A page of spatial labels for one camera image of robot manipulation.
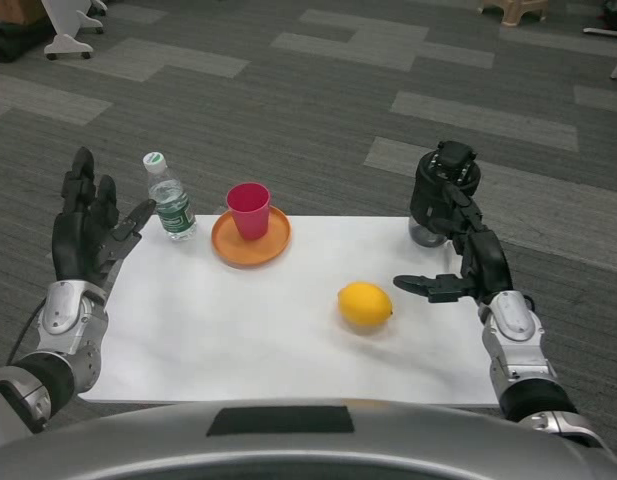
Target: pink plastic cup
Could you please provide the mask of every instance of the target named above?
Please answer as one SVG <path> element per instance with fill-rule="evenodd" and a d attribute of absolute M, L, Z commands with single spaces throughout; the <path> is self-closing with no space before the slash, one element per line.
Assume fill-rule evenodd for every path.
<path fill-rule="evenodd" d="M 245 240 L 257 240 L 266 234 L 270 216 L 270 191 L 266 187 L 242 183 L 228 192 L 226 203 Z"/>

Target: orange tray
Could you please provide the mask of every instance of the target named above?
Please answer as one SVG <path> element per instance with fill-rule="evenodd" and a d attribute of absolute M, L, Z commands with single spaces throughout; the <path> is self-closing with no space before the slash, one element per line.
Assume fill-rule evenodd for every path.
<path fill-rule="evenodd" d="M 268 232 L 257 240 L 244 240 L 232 213 L 226 212 L 212 227 L 212 244 L 226 262 L 242 267 L 255 267 L 279 256 L 288 246 L 292 227 L 284 212 L 270 207 Z"/>

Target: black cable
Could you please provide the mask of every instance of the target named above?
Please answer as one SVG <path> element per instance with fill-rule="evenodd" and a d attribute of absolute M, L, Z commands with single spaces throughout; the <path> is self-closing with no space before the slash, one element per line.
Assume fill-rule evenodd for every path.
<path fill-rule="evenodd" d="M 535 311 L 535 301 L 530 295 L 524 295 L 526 301 L 530 304 L 530 310 Z"/>
<path fill-rule="evenodd" d="M 44 298 L 39 303 L 39 305 L 37 305 L 37 308 L 35 308 L 34 312 L 32 312 L 32 315 L 30 315 L 30 318 L 26 320 L 26 324 L 21 329 L 21 332 L 19 332 L 19 337 L 17 337 L 17 341 L 15 342 L 15 344 L 12 346 L 12 349 L 10 350 L 10 355 L 8 355 L 8 360 L 6 361 L 6 365 L 12 364 L 12 361 L 15 359 L 15 355 L 17 355 L 17 350 L 19 350 L 19 347 L 21 346 L 21 342 L 24 340 L 24 337 L 26 336 L 26 332 L 30 328 L 30 325 L 32 325 L 32 322 L 35 321 L 35 318 L 37 318 L 37 315 L 39 315 L 39 312 L 41 311 L 41 309 L 44 308 L 45 304 L 46 304 L 46 299 Z"/>

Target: lemon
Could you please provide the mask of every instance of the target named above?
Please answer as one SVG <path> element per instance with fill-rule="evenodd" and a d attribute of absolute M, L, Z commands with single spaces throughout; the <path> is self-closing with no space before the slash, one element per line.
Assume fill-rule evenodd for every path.
<path fill-rule="evenodd" d="M 350 323 L 375 327 L 384 324 L 392 315 L 392 302 L 378 286 L 355 282 L 340 290 L 339 311 Z"/>

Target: bottle cap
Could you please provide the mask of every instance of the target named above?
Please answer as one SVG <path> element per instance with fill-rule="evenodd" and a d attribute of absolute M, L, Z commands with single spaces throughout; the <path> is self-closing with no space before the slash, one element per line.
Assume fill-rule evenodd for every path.
<path fill-rule="evenodd" d="M 144 167 L 150 173 L 158 174 L 166 170 L 168 165 L 166 165 L 166 159 L 161 153 L 152 152 L 144 157 Z"/>

